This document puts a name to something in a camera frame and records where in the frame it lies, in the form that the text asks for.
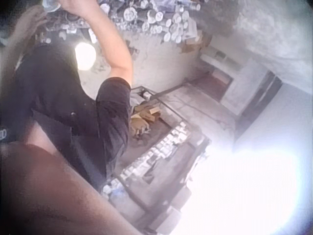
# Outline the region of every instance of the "person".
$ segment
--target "person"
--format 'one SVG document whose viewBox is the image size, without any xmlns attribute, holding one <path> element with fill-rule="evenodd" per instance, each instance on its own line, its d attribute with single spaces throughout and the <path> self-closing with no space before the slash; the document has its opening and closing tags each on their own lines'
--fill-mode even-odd
<svg viewBox="0 0 313 235">
<path fill-rule="evenodd" d="M 7 78 L 1 89 L 1 130 L 6 133 L 2 142 L 22 140 L 52 155 L 62 155 L 101 191 L 127 147 L 132 58 L 96 0 L 60 3 L 63 9 L 90 24 L 111 66 L 109 78 L 93 100 L 80 84 L 74 45 L 52 43 L 35 47 L 23 57 L 14 76 L 2 76 Z M 14 64 L 13 59 L 7 64 Z M 7 89 L 9 83 L 13 83 L 13 89 Z"/>
<path fill-rule="evenodd" d="M 95 0 L 61 0 L 95 32 L 111 73 L 91 100 L 69 45 L 41 45 L 23 57 L 44 24 L 41 6 L 18 20 L 1 50 L 1 234 L 140 234 L 98 193 L 127 145 L 133 66 Z"/>
</svg>

